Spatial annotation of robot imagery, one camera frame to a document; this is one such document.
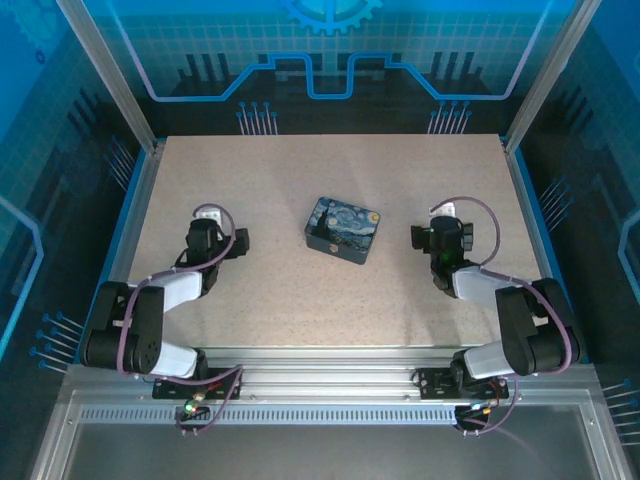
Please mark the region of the starry night tin box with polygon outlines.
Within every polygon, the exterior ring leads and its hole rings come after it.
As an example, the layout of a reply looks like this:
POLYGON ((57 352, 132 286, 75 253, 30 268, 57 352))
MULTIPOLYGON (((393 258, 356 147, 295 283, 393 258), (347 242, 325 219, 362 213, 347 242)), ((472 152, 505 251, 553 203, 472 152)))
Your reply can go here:
POLYGON ((378 212, 320 197, 304 228, 306 246, 323 254, 364 265, 375 239, 378 212))

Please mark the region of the blue table edge trim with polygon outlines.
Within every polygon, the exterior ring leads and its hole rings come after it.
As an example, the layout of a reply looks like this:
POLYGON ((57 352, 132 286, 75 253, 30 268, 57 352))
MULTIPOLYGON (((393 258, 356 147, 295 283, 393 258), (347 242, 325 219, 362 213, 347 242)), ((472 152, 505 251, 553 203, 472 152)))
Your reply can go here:
POLYGON ((115 368, 120 333, 120 327, 113 326, 109 314, 112 307, 123 314, 124 308, 117 302, 118 285, 127 282, 156 171, 157 158, 142 150, 125 190, 79 350, 82 360, 87 353, 98 353, 99 360, 106 358, 109 369, 115 368))

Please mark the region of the small controller board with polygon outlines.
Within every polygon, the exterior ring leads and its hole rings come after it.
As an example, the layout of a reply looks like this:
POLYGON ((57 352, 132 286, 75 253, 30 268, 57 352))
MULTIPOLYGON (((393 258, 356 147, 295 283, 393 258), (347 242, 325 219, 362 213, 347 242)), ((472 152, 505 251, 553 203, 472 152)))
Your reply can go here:
POLYGON ((491 411, 499 405, 500 402, 496 399, 479 401, 466 406, 457 406, 455 414, 456 417, 463 419, 478 416, 488 417, 491 411))
POLYGON ((186 400, 184 405, 177 409, 175 419, 180 423, 206 419, 210 409, 202 405, 203 400, 203 397, 186 400))

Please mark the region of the grey metal panel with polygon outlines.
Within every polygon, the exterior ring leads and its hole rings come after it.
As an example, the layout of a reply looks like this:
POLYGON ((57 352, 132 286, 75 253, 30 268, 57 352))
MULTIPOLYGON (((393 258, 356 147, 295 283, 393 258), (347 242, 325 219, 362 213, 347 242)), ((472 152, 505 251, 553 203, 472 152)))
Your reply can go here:
POLYGON ((640 480, 605 407, 518 406, 484 435, 449 425, 87 424, 58 410, 27 480, 640 480))

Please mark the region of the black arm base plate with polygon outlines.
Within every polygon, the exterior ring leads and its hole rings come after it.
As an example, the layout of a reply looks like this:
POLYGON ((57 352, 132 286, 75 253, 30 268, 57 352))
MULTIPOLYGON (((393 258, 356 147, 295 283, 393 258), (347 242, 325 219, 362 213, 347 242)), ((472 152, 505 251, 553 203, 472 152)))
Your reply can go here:
POLYGON ((212 383, 209 388, 203 386, 182 385, 169 382, 167 380, 156 380, 153 385, 152 398, 160 400, 189 400, 196 393, 205 393, 206 400, 223 400, 227 395, 234 375, 231 374, 217 382, 212 383))
POLYGON ((410 381, 422 400, 506 400, 509 388, 497 377, 474 379, 451 368, 418 368, 410 381))

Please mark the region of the aluminium table rail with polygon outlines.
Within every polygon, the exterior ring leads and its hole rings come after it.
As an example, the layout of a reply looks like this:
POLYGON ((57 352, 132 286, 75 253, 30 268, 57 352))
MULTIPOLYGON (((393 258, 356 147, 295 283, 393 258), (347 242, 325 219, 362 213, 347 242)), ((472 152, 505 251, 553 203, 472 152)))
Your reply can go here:
MULTIPOLYGON (((345 404, 418 403, 410 379, 420 367, 448 367, 464 347, 220 347, 205 348, 209 363, 224 370, 242 365, 240 403, 345 404)), ((522 405, 543 399, 565 403, 583 393, 600 393, 592 365, 578 364, 562 374, 520 380, 522 405)), ((60 400, 71 403, 151 402, 151 383, 116 372, 69 367, 60 400)))

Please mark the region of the aluminium frame post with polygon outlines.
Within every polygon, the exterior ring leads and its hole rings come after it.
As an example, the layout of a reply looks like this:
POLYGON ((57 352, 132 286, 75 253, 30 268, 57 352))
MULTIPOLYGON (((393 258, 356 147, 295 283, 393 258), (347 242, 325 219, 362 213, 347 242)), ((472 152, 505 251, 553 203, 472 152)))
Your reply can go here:
POLYGON ((156 136, 84 2, 55 1, 136 140, 147 154, 154 154, 156 136))
POLYGON ((551 75, 552 58, 558 53, 569 27, 585 0, 541 0, 541 11, 532 16, 532 25, 520 39, 523 50, 517 56, 509 78, 509 96, 503 101, 499 136, 505 152, 514 151, 531 126, 538 104, 551 90, 543 79, 551 75))

